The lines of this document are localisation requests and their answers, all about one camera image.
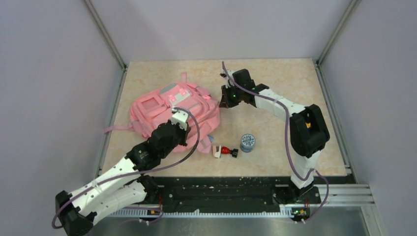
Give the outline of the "pink student backpack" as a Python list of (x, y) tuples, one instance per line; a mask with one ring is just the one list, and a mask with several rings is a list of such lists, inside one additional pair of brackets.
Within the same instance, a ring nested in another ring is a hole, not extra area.
[(130, 122), (127, 125), (114, 125), (105, 128), (108, 133), (113, 130), (132, 130), (144, 138), (149, 138), (152, 131), (170, 118), (187, 116), (191, 128), (187, 146), (177, 146), (174, 153), (190, 149), (198, 141), (197, 150), (209, 153), (211, 141), (209, 135), (220, 124), (220, 110), (217, 100), (205, 88), (187, 81), (187, 74), (182, 79), (164, 87), (153, 90), (137, 98), (130, 106)]

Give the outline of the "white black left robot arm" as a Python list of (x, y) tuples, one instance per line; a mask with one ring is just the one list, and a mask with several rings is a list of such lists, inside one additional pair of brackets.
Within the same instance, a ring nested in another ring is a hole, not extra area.
[(187, 146), (188, 121), (169, 119), (151, 136), (135, 145), (111, 169), (72, 192), (55, 196), (56, 213), (51, 226), (68, 236), (84, 236), (102, 219), (135, 203), (152, 203), (158, 187), (150, 173), (178, 146)]

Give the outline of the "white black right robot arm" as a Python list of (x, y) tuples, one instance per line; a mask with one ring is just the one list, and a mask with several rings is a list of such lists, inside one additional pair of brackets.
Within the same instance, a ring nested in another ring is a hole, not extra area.
[(284, 121), (284, 144), (292, 170), (288, 189), (289, 198), (301, 203), (313, 187), (318, 157), (330, 140), (321, 108), (292, 102), (264, 84), (255, 84), (247, 69), (222, 69), (226, 80), (221, 87), (221, 108), (232, 108), (241, 102), (270, 112)]

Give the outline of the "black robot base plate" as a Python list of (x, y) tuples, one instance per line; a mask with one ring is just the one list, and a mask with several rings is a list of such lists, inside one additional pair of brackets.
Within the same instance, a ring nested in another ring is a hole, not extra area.
[(295, 214), (336, 196), (336, 187), (353, 183), (351, 177), (319, 177), (297, 190), (289, 177), (153, 177), (145, 180), (147, 196), (128, 207), (157, 207), (169, 213), (278, 213), (295, 205)]

